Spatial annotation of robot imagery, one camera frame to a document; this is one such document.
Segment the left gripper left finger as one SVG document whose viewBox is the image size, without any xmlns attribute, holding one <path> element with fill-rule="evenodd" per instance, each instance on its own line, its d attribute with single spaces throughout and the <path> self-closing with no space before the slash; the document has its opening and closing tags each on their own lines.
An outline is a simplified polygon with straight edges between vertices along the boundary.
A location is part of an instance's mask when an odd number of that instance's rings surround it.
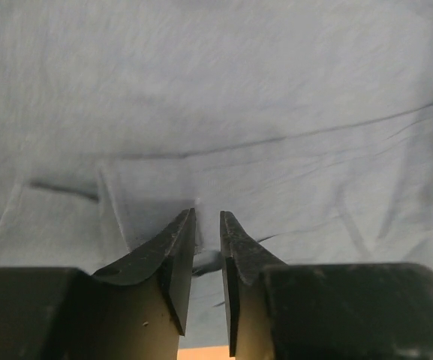
<svg viewBox="0 0 433 360">
<path fill-rule="evenodd" d="M 185 333 L 193 209 L 88 274 L 0 268 L 0 359 L 175 359 Z"/>
</svg>

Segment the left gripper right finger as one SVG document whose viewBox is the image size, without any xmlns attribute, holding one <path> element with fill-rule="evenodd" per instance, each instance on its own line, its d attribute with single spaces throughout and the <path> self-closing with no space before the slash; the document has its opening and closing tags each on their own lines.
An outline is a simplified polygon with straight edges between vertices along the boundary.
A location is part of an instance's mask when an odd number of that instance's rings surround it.
<svg viewBox="0 0 433 360">
<path fill-rule="evenodd" d="M 230 356 L 433 359 L 433 271 L 410 262 L 288 265 L 220 213 Z"/>
</svg>

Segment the grey long sleeve shirt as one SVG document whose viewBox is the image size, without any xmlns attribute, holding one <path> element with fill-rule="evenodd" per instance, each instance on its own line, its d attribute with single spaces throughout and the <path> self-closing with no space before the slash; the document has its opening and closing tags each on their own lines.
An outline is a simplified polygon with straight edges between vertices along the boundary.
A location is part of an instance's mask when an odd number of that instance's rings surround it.
<svg viewBox="0 0 433 360">
<path fill-rule="evenodd" d="M 0 266 L 94 272 L 220 211 L 292 264 L 433 269 L 433 1 L 0 1 Z"/>
</svg>

